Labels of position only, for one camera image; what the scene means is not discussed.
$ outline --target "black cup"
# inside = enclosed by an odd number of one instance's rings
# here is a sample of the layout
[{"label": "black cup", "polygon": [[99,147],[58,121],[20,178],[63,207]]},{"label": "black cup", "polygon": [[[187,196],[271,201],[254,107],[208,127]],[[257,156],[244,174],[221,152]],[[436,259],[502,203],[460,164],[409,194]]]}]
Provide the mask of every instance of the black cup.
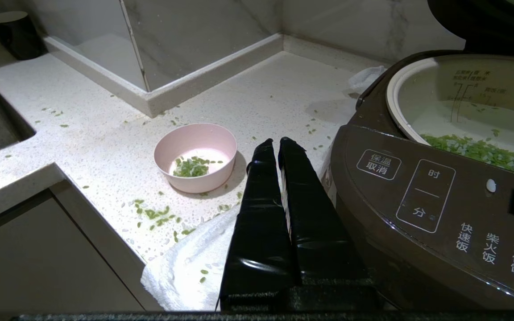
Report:
[{"label": "black cup", "polygon": [[19,60],[33,59],[45,52],[26,12],[0,13],[0,43]]}]

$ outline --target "button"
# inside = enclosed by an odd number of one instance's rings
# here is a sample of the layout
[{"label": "button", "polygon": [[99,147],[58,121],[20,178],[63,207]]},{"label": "button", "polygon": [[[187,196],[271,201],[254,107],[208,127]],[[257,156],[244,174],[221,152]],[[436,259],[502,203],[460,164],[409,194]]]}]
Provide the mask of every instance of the button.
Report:
[{"label": "button", "polygon": [[396,177],[401,164],[402,160],[397,157],[367,149],[356,164],[356,168],[391,181]]},{"label": "button", "polygon": [[420,159],[396,217],[416,228],[435,233],[454,178],[455,170],[451,167]]},{"label": "button", "polygon": [[495,184],[495,181],[491,178],[487,180],[485,187],[490,193],[495,193],[495,191],[497,190],[497,184]]}]

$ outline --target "pink bowl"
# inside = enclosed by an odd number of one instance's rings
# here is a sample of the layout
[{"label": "pink bowl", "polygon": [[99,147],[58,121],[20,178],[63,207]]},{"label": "pink bowl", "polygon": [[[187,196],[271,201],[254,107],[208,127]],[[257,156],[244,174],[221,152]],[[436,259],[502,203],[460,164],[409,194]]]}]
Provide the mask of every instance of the pink bowl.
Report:
[{"label": "pink bowl", "polygon": [[[231,132],[220,125],[200,123],[172,130],[156,145],[153,158],[168,182],[186,193],[204,193],[225,183],[235,163],[237,141]],[[223,163],[210,164],[207,175],[200,177],[174,176],[175,160],[184,155],[197,155],[204,159],[219,159]]]}]

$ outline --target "rice cooker lid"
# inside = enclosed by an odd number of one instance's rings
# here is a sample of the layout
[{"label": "rice cooker lid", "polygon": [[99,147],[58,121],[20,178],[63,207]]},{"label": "rice cooker lid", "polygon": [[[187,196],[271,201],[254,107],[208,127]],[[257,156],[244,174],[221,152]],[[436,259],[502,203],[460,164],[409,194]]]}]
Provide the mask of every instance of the rice cooker lid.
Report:
[{"label": "rice cooker lid", "polygon": [[514,55],[514,0],[428,0],[436,20],[466,40],[465,49]]}]

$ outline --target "control panel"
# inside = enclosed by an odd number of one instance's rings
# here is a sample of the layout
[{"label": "control panel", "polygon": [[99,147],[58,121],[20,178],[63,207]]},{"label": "control panel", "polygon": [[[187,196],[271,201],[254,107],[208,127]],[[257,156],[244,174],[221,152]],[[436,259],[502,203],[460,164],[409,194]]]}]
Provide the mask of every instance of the control panel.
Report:
[{"label": "control panel", "polygon": [[513,295],[514,173],[367,128],[347,130],[355,137],[344,151],[349,181],[372,211],[361,215],[386,218],[420,246]]}]

